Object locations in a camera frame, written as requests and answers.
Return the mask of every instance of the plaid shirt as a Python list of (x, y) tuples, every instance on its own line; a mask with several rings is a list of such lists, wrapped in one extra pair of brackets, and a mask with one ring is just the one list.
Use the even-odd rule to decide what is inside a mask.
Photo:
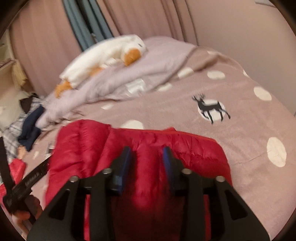
[(3, 131), (2, 135), (3, 135), (4, 146), (6, 149), (8, 163), (11, 163), (14, 158), (17, 158), (17, 148), (20, 146), (20, 143), (18, 142), (17, 138), (22, 133), (22, 125), (25, 119), (35, 109), (37, 109), (42, 103), (43, 103), (43, 100), (33, 98), (30, 111), (27, 114), (25, 112), (22, 112), (19, 118), (13, 123), (11, 123)]

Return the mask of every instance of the metal screw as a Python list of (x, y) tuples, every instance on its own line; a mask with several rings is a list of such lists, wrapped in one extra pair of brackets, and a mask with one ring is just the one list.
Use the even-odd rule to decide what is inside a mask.
[(192, 171), (188, 168), (184, 168), (184, 169), (182, 169), (182, 173), (185, 175), (190, 175), (192, 173)]
[(69, 179), (69, 181), (72, 183), (77, 182), (78, 180), (79, 180), (79, 177), (77, 177), (77, 176), (71, 176)]
[(220, 182), (220, 183), (222, 183), (222, 182), (225, 182), (225, 177), (223, 177), (223, 176), (217, 176), (216, 177), (216, 180), (218, 181), (218, 182)]
[(103, 170), (103, 174), (110, 174), (112, 172), (111, 168), (106, 168)]

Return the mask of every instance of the red puffer jacket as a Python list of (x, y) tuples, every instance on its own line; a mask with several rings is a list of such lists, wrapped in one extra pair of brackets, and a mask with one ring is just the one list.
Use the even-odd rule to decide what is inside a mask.
[[(118, 241), (177, 241), (181, 229), (184, 199), (169, 192), (162, 162), (162, 149), (204, 177), (225, 176), (230, 169), (215, 140), (175, 131), (114, 129), (92, 120), (80, 120), (63, 127), (50, 160), (48, 204), (73, 175), (90, 177), (109, 167), (123, 148), (132, 149), (134, 161), (121, 197), (112, 199), (112, 217)], [(89, 240), (89, 200), (86, 205), (84, 238)], [(207, 238), (210, 215), (206, 202)]]

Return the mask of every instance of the bed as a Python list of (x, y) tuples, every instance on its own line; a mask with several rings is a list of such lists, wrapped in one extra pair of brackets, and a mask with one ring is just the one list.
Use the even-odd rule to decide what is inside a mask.
[[(149, 49), (151, 43), (145, 43)], [(231, 168), (234, 188), (273, 239), (295, 209), (296, 119), (235, 60), (222, 53), (207, 47), (188, 47), (182, 59), (178, 64), (167, 59), (163, 63), (165, 75), (163, 69), (150, 75), (141, 72), (141, 78), (131, 74), (136, 81), (127, 80), (112, 88), (108, 85), (107, 92), (83, 99), (83, 105), (73, 104), (72, 100), (84, 86), (94, 86), (90, 84), (94, 81), (91, 78), (78, 90), (67, 91), (58, 101), (50, 95), (49, 108), (40, 125), (61, 119), (68, 113), (69, 107), (65, 108), (68, 104), (83, 116), (62, 121), (37, 140), (24, 159), (28, 163), (26, 174), (45, 159), (48, 145), (54, 143), (59, 129), (73, 120), (91, 119), (129, 129), (174, 127), (213, 138), (221, 145)], [(146, 63), (139, 60), (133, 67), (141, 64)], [(116, 71), (127, 72), (126, 69), (105, 71), (101, 79), (114, 77)], [(53, 112), (50, 108), (53, 102), (63, 106), (60, 111)], [(47, 185), (50, 185), (48, 176), (33, 188), (43, 207)]]

